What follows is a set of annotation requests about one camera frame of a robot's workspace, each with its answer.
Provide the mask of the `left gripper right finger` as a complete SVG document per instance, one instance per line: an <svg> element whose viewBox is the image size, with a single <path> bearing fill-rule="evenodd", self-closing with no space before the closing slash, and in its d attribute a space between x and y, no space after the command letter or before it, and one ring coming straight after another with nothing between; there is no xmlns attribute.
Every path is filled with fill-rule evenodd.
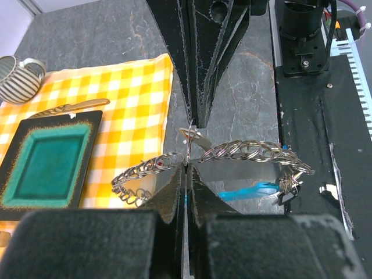
<svg viewBox="0 0 372 279"><path fill-rule="evenodd" d="M189 270L195 278L366 278L342 224L329 214L241 214L190 165Z"/></svg>

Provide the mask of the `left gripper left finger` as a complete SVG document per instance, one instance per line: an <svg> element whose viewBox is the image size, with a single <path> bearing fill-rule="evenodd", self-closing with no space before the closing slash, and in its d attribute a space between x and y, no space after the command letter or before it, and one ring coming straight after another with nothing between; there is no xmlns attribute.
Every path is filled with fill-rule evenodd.
<svg viewBox="0 0 372 279"><path fill-rule="evenodd" d="M181 278L185 168L136 209L26 214L1 259L2 278Z"/></svg>

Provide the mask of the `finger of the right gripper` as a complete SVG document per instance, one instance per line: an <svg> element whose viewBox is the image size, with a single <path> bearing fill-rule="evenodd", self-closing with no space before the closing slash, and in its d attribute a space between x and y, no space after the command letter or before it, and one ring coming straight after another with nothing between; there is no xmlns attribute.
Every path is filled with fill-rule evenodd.
<svg viewBox="0 0 372 279"><path fill-rule="evenodd" d="M229 59L226 51L243 22L249 21L250 1L191 1L191 119L198 128L208 124L219 83Z"/></svg>
<svg viewBox="0 0 372 279"><path fill-rule="evenodd" d="M179 77L187 117L192 118L185 30L180 1L147 0Z"/></svg>

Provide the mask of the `large keyring organiser with rings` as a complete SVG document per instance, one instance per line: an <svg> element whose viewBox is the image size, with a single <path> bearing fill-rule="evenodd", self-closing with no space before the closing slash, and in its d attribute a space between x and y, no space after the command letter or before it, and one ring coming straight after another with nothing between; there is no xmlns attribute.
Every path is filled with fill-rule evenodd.
<svg viewBox="0 0 372 279"><path fill-rule="evenodd" d="M168 152L132 166L111 181L112 192L125 203L139 206L148 201L151 193L139 188L131 190L125 184L150 175L159 175L190 162L193 142L188 141L186 155ZM205 181L249 180L250 185L241 189L223 191L218 196L224 201L263 198L288 193L302 184L302 175L313 175L315 171L298 155L279 145L254 139L235 140L212 146L192 164L205 171Z"/></svg>

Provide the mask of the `silver key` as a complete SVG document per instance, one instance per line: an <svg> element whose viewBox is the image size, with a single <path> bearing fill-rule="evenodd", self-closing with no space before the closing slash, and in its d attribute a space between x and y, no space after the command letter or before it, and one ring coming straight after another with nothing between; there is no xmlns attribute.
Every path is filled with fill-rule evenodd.
<svg viewBox="0 0 372 279"><path fill-rule="evenodd" d="M179 128L179 132L190 142L197 144L199 147L208 151L212 148L212 143L204 137L199 131L189 128Z"/></svg>

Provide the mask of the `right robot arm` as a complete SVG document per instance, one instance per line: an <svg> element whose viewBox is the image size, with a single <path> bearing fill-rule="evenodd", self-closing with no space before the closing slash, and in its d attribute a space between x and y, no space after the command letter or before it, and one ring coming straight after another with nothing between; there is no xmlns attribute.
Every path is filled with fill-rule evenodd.
<svg viewBox="0 0 372 279"><path fill-rule="evenodd" d="M207 126L216 88L243 39L251 17L267 1L148 1L176 67L189 121ZM279 44L285 74L320 74L329 67L331 40L321 34L325 8L335 1L280 1Z"/></svg>

